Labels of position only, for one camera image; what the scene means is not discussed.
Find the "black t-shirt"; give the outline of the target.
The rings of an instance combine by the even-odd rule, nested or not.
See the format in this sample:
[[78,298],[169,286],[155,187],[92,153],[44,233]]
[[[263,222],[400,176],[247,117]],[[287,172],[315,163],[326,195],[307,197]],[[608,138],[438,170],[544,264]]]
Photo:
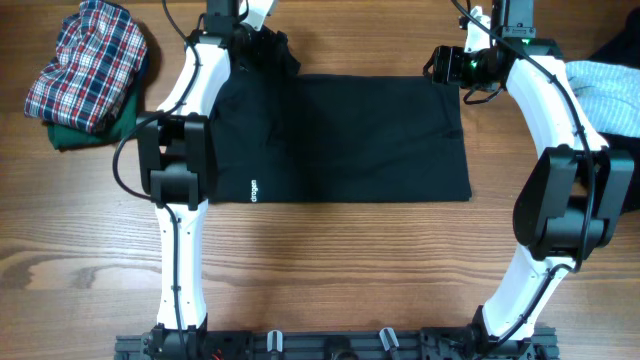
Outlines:
[[212,112],[217,202],[472,196],[459,91],[423,77],[232,69]]

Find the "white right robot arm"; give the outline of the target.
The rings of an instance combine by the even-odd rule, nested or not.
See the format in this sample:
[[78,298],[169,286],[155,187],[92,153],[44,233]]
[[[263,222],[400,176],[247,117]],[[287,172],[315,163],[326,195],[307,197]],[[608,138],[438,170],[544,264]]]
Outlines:
[[454,6],[466,43],[437,47],[424,76],[467,95],[508,93],[537,153],[513,209],[516,251],[474,320],[491,351],[531,338],[562,279],[611,241],[634,162],[611,149],[588,120],[557,43],[537,36],[532,2],[495,1],[490,14],[469,2]]

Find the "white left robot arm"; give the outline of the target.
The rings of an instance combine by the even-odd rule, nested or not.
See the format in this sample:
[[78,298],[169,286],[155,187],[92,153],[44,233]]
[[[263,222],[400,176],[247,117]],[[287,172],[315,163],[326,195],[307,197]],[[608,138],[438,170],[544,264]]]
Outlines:
[[210,114],[235,52],[256,49],[274,1],[210,1],[203,28],[185,40],[185,63],[169,96],[138,118],[143,190],[161,230],[161,301],[144,340],[156,357],[196,357],[206,337],[202,236],[217,180]]

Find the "plaid folded shirt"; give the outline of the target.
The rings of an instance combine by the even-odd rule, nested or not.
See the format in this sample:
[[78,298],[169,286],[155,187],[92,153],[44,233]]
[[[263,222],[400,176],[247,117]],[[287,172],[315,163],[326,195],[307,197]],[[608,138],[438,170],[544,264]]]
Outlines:
[[115,120],[147,44],[131,13],[99,0],[62,21],[55,55],[30,87],[24,115],[88,134]]

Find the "light blue striped shirt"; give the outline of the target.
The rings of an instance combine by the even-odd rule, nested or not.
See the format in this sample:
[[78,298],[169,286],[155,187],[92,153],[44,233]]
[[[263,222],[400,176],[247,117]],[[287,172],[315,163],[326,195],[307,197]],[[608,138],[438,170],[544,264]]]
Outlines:
[[570,87],[599,133],[639,137],[639,70],[594,61],[566,64]]

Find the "dark navy garment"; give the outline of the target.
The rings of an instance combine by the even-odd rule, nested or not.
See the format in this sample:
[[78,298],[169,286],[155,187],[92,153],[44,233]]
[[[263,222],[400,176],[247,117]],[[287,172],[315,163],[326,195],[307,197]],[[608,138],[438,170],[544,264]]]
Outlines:
[[622,66],[634,70],[633,80],[623,80],[622,99],[626,104],[606,120],[609,126],[599,132],[612,149],[627,151],[634,160],[635,168],[623,205],[623,213],[639,210],[639,8],[633,9],[625,20],[623,29],[605,45],[596,50],[590,61]]

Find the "green folded garment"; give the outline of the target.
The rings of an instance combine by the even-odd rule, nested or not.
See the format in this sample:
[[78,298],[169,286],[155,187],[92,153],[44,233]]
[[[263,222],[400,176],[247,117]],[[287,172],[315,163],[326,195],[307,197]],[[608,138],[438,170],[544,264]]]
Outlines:
[[144,77],[142,71],[135,75],[117,116],[114,120],[109,120],[101,132],[86,133],[62,125],[48,124],[47,135],[53,148],[67,151],[118,143],[136,125]]

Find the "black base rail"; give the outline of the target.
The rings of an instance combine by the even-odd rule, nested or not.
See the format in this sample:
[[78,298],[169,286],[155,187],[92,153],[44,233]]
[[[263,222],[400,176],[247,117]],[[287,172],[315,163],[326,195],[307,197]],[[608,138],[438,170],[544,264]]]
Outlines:
[[[536,328],[531,338],[507,341],[484,357],[471,354],[470,329],[444,327],[414,331],[384,328],[369,332],[268,333],[209,331],[185,336],[188,359],[560,359],[555,328]],[[184,359],[177,335],[160,339],[160,329],[117,336],[113,359]]]

